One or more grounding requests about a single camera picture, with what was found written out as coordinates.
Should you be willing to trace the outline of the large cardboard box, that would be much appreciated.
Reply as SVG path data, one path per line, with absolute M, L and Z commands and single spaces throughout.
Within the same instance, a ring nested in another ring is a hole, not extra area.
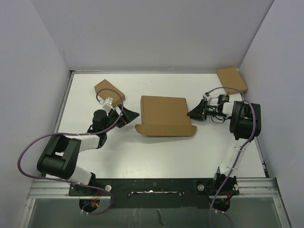
M 141 97 L 141 124 L 136 131 L 149 137 L 192 137 L 197 127 L 187 116 L 185 98 L 147 96 Z

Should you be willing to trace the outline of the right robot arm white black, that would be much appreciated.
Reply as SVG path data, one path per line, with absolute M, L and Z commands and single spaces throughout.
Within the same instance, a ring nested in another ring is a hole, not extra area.
M 261 105 L 243 101 L 229 101 L 229 95 L 219 95 L 216 105 L 210 105 L 211 98 L 205 94 L 200 103 L 187 113 L 190 119 L 205 121 L 207 117 L 221 117 L 230 120 L 229 132 L 233 134 L 226 157 L 218 167 L 211 182 L 212 190 L 222 194 L 237 190 L 237 173 L 241 159 L 253 139 L 261 132 Z

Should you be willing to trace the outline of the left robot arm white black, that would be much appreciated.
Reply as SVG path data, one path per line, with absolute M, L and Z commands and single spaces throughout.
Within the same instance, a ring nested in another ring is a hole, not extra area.
M 109 111 L 96 110 L 92 124 L 85 134 L 60 134 L 50 137 L 37 162 L 37 170 L 63 180 L 80 183 L 80 190 L 85 195 L 92 195 L 96 191 L 95 174 L 76 165 L 79 153 L 102 148 L 109 130 L 115 127 L 122 128 L 139 116 L 139 113 L 121 105 Z

